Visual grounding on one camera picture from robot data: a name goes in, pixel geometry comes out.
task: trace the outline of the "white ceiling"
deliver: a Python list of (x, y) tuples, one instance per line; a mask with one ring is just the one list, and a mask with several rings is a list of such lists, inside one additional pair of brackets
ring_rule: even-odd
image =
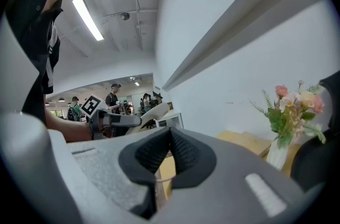
[(121, 12), (136, 11), (136, 0), (84, 0), (104, 40), (96, 41), (76, 11), (72, 0), (63, 0), (63, 13), (56, 20), (61, 39), (60, 55), (89, 57), (96, 51), (110, 51), (113, 55), (123, 51), (152, 51), (159, 0), (138, 0), (139, 26), (136, 12), (130, 12), (126, 21)]
[(65, 102), (62, 105), (67, 106), (68, 102), (71, 102), (72, 97), (77, 96), (79, 97), (79, 94), (93, 91), (93, 90), (98, 90), (98, 89), (107, 89), (110, 88), (113, 83), (120, 84), (122, 88), (125, 90), (129, 90), (130, 88), (135, 88), (135, 82), (138, 81), (140, 85), (152, 85), (152, 80), (153, 80), (153, 75), (148, 74), (148, 75), (141, 75), (141, 76), (131, 76), (136, 78), (134, 81), (130, 79), (130, 76), (128, 77), (123, 77), (120, 79), (114, 79), (114, 80), (108, 80), (104, 82), (98, 82), (98, 83), (93, 83), (90, 85), (86, 85), (83, 87), (78, 87), (76, 89), (72, 89), (69, 91), (62, 92), (60, 94), (54, 95), (51, 98), (48, 98), (47, 101), (58, 101), (60, 97), (65, 99)]

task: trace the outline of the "fluorescent light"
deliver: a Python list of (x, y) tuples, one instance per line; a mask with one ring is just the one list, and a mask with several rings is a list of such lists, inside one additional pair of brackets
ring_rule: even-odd
[(92, 17), (85, 6), (84, 0), (73, 0), (72, 2), (76, 10), (80, 14), (81, 18), (83, 18), (83, 21), (85, 22), (86, 26), (89, 28), (90, 32), (92, 32), (95, 39), (97, 41), (103, 40), (104, 37), (100, 34), (94, 21), (92, 20)]

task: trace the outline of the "window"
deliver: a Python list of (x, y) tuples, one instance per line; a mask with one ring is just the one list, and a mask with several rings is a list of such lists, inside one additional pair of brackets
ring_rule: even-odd
[(52, 115), (63, 117), (63, 111), (62, 110), (56, 110), (56, 111), (50, 111)]

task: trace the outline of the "black chair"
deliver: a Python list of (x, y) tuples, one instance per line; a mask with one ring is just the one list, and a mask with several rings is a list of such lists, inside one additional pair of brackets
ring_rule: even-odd
[(339, 168), (340, 151), (340, 71), (320, 81), (331, 96), (332, 117), (329, 129), (324, 132), (326, 143), (321, 144), (317, 137), (300, 147), (293, 164), (291, 177), (305, 191), (326, 182)]

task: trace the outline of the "white vase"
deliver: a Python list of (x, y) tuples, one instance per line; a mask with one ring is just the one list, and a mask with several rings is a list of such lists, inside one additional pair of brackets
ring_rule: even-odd
[(272, 166), (281, 170), (283, 165), (286, 162), (288, 155), (289, 145), (284, 146), (283, 148), (278, 148), (277, 139), (275, 139), (271, 145), (267, 156), (267, 162)]

